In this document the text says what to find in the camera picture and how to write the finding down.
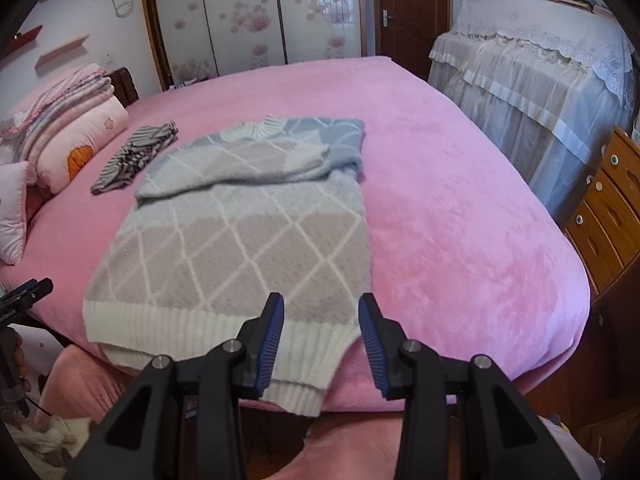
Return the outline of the person's left hand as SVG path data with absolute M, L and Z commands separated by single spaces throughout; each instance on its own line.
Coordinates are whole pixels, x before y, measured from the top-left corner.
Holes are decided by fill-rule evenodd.
M 22 344 L 22 337 L 13 328 L 1 331 L 1 392 L 9 391 L 12 396 L 32 390 Z

